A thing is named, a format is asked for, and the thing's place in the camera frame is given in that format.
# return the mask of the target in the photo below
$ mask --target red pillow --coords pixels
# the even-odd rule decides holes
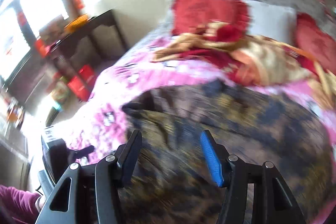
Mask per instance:
[[[245,31],[250,21],[248,7],[240,0],[175,0],[173,35],[190,32],[200,24],[221,21]]]
[[[320,30],[310,15],[298,14],[295,40],[297,46],[311,53],[324,69],[336,74],[336,42]]]

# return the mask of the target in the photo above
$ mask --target purple fleece sleeve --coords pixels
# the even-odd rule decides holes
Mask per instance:
[[[11,217],[23,223],[34,224],[39,212],[35,206],[38,193],[17,190],[0,185],[0,198]]]

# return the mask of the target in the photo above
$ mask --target dark wooden desk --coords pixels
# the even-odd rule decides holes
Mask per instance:
[[[73,66],[70,60],[70,58],[75,54],[80,40],[84,37],[88,37],[92,43],[92,46],[95,48],[96,52],[99,54],[102,60],[115,60],[120,58],[120,56],[107,57],[100,49],[96,38],[92,34],[92,31],[100,25],[107,27],[114,26],[123,49],[125,52],[128,50],[124,36],[122,35],[114,18],[113,10],[109,10],[97,17],[90,19],[85,25],[77,29],[74,33],[59,41],[48,55],[54,66],[63,76],[65,76],[68,80],[71,80],[73,76],[78,77],[83,82],[85,88],[87,88],[89,91],[91,91],[91,88],[82,79],[78,73],[78,70]]]

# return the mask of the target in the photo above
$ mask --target pink bed sheet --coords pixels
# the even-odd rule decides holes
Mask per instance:
[[[104,70],[98,76],[88,103],[72,118],[71,134],[67,132],[62,136],[72,149],[94,145],[96,150],[90,155],[90,164],[98,162],[126,142],[127,124],[121,106],[144,91],[164,85],[202,84],[216,78],[227,85],[234,85],[222,70],[201,60],[151,63],[151,52],[166,46],[169,41],[169,38],[164,37],[155,39],[127,54],[115,66]],[[317,106],[306,81],[249,88],[263,94],[286,93],[292,100],[320,118],[329,133],[330,145],[336,144],[336,113],[323,111]],[[313,223],[323,223],[335,205],[336,200],[328,204]]]

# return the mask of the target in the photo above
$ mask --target blue gripper pad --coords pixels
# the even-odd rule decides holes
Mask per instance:
[[[222,175],[222,165],[221,162],[219,161],[218,156],[216,155],[214,148],[210,143],[210,140],[208,139],[208,136],[204,131],[201,133],[201,147],[212,180],[217,184],[218,187],[222,187],[224,184],[224,178]]]

